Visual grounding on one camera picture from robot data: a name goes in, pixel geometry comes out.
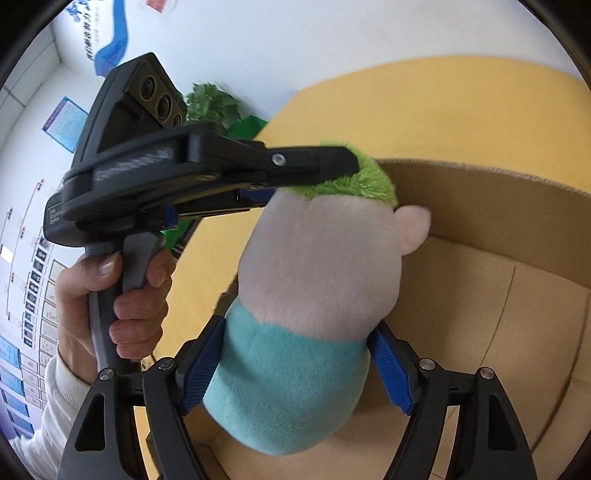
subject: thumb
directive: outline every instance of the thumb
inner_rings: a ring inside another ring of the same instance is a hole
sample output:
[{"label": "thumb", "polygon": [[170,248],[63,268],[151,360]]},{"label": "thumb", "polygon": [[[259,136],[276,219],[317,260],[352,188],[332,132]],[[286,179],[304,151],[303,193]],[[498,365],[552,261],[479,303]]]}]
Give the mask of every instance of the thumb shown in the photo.
[{"label": "thumb", "polygon": [[58,298],[68,302],[86,297],[91,291],[105,290],[117,282],[122,269],[119,252],[107,257],[87,257],[60,273],[56,282]]}]

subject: black handle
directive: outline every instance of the black handle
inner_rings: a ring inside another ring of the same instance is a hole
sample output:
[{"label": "black handle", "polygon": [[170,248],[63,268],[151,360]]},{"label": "black handle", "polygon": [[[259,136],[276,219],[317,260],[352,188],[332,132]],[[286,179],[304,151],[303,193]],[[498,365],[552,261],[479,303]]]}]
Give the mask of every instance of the black handle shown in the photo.
[{"label": "black handle", "polygon": [[117,321],[113,304],[122,293],[144,286],[148,263],[163,245],[164,235],[159,232],[144,232],[86,247],[88,256],[110,255],[118,251],[123,255],[123,274],[115,285],[88,295],[90,332],[99,371],[107,367],[115,369],[120,375],[140,371],[139,362],[121,358],[117,354],[116,345],[111,341],[109,328]]}]

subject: green plush hair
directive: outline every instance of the green plush hair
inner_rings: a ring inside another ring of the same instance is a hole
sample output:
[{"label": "green plush hair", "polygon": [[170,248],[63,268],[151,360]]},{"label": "green plush hair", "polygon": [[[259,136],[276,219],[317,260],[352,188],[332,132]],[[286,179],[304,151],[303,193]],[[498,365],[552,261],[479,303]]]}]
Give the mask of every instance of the green plush hair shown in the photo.
[{"label": "green plush hair", "polygon": [[312,199],[318,195],[352,195],[367,199],[379,200],[392,207],[398,205],[394,185],[379,167],[378,163],[363,152],[344,145],[357,157],[359,172],[350,177],[341,177],[318,185],[307,187],[291,187],[294,192]]}]

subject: metal screw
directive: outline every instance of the metal screw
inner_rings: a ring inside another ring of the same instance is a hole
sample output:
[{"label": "metal screw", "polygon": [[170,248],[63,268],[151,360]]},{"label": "metal screw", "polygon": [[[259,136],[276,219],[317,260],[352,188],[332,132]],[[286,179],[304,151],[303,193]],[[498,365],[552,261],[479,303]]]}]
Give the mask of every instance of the metal screw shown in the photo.
[{"label": "metal screw", "polygon": [[274,153],[273,156],[271,157],[271,161],[277,165],[278,167],[284,167],[285,164],[287,163],[287,159],[285,157],[285,155],[282,155],[280,153]]},{"label": "metal screw", "polygon": [[423,370],[433,370],[435,368],[435,362],[430,358],[421,358],[418,366],[420,366]]},{"label": "metal screw", "polygon": [[174,358],[163,358],[158,364],[160,370],[170,370],[174,366]]},{"label": "metal screw", "polygon": [[492,368],[484,367],[480,369],[480,376],[490,380],[491,378],[495,378],[495,373],[493,372]]},{"label": "metal screw", "polygon": [[115,371],[112,368],[105,368],[100,371],[99,378],[101,380],[110,380],[115,375]]}]

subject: white sleeve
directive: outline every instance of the white sleeve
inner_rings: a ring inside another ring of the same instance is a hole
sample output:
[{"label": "white sleeve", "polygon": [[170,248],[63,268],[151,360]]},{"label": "white sleeve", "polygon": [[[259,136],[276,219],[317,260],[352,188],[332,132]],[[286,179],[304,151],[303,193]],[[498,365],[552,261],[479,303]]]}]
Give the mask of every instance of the white sleeve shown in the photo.
[{"label": "white sleeve", "polygon": [[32,439],[10,443],[35,480],[55,480],[68,435],[90,387],[78,379],[59,355],[47,364],[47,406]]}]

